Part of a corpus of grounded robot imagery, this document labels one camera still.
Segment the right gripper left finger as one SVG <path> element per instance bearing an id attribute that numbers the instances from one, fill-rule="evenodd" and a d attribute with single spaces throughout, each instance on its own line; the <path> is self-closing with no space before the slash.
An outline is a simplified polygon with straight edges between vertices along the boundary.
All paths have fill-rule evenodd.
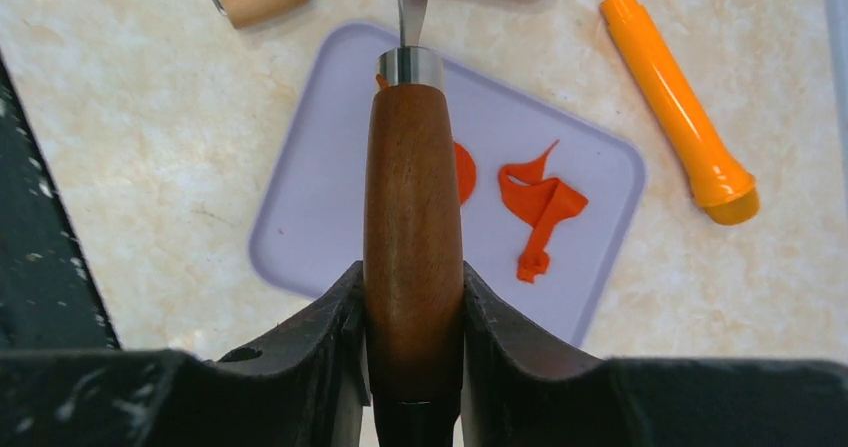
<path id="1" fill-rule="evenodd" d="M 362 265 L 267 333 L 202 360 L 180 350 L 1 356 L 5 446 L 355 446 Z"/>

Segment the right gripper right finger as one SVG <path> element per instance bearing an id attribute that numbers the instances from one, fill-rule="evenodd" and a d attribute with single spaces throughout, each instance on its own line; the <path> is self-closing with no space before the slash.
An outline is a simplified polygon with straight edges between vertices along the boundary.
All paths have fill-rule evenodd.
<path id="1" fill-rule="evenodd" d="M 847 368 L 810 359 L 594 357 L 465 272 L 468 446 L 843 446 Z"/>

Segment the metal scraper wooden handle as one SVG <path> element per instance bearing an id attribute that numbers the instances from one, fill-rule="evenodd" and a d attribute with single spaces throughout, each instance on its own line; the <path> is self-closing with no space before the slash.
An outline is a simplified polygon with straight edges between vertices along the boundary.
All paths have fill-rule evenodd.
<path id="1" fill-rule="evenodd" d="M 379 442 L 449 446 L 463 375 L 460 203 L 442 58 L 420 44 L 428 0 L 398 0 L 379 57 L 366 166 L 367 366 Z"/>

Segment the orange-red dough lump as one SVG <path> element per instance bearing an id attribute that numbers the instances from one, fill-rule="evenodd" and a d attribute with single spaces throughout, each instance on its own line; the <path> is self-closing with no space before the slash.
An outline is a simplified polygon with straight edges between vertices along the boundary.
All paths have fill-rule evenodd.
<path id="1" fill-rule="evenodd" d="M 516 267 L 516 278 L 526 283 L 547 273 L 551 262 L 547 246 L 556 227 L 580 216 L 589 205 L 587 197 L 561 178 L 545 175 L 549 155 L 558 144 L 554 141 L 532 161 L 503 165 L 497 175 L 504 206 L 531 228 Z"/>

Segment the orange round dough wrapper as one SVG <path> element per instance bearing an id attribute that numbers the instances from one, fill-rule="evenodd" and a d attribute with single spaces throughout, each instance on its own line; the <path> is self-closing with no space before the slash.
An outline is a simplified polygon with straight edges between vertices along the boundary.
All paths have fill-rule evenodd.
<path id="1" fill-rule="evenodd" d="M 476 163 L 469 151 L 454 141 L 454 153 L 457 170 L 457 185 L 460 204 L 464 205 L 472 196 L 477 182 Z"/>

